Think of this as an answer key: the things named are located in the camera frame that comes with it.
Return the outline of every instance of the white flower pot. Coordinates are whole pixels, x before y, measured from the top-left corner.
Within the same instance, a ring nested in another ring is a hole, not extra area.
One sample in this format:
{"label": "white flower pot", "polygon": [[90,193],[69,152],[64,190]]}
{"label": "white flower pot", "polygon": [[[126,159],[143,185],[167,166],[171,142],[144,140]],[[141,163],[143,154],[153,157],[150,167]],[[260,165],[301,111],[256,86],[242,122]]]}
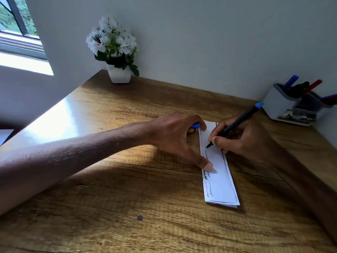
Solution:
{"label": "white flower pot", "polygon": [[131,80],[132,71],[129,66],[122,70],[121,68],[115,68],[114,65],[107,64],[107,72],[113,83],[129,83]]}

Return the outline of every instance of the hand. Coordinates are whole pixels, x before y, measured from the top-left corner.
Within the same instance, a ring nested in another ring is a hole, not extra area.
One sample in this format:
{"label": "hand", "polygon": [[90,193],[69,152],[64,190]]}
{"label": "hand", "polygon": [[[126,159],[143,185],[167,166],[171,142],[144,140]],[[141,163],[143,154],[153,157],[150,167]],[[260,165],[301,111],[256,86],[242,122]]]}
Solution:
{"label": "hand", "polygon": [[211,132],[208,141],[212,141],[214,145],[221,148],[223,153],[231,151],[253,161],[270,163],[282,147],[272,139],[258,121],[251,118],[241,123],[230,139],[217,136],[237,118],[231,117],[221,121]]}
{"label": "hand", "polygon": [[186,134],[195,131],[190,127],[196,122],[200,123],[200,128],[203,131],[206,129],[203,119],[199,115],[193,114],[163,115],[145,124],[150,135],[150,144],[165,152],[190,160],[205,171],[211,171],[213,169],[212,164],[206,158],[194,152],[186,142]]}

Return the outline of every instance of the forearm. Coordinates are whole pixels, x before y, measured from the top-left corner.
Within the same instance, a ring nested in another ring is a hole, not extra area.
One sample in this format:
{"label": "forearm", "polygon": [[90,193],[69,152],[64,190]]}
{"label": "forearm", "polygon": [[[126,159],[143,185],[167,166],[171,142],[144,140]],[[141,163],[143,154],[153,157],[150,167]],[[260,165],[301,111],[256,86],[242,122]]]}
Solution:
{"label": "forearm", "polygon": [[283,148],[271,164],[274,171],[304,199],[337,242],[337,193]]}
{"label": "forearm", "polygon": [[0,215],[119,151],[146,144],[143,124],[0,153]]}

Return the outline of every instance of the window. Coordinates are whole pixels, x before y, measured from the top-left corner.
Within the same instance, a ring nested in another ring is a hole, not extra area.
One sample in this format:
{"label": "window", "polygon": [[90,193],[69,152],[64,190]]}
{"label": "window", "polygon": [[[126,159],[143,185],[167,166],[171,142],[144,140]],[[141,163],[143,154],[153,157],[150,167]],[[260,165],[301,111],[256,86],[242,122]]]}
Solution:
{"label": "window", "polygon": [[25,0],[0,0],[0,50],[47,60]]}

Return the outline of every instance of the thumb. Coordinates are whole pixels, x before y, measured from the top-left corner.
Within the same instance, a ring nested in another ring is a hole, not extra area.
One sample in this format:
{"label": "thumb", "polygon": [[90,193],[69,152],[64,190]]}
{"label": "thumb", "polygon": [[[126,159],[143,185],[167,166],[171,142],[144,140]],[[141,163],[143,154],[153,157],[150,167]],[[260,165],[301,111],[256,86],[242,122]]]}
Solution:
{"label": "thumb", "polygon": [[240,140],[238,139],[228,139],[224,137],[213,137],[212,143],[215,144],[217,147],[220,147],[221,149],[226,149],[228,151],[238,153],[239,147],[240,147]]}
{"label": "thumb", "polygon": [[213,169],[213,165],[210,161],[208,161],[205,157],[201,156],[194,152],[190,147],[187,149],[187,153],[184,156],[188,160],[192,161],[196,166],[205,171],[211,171]]}

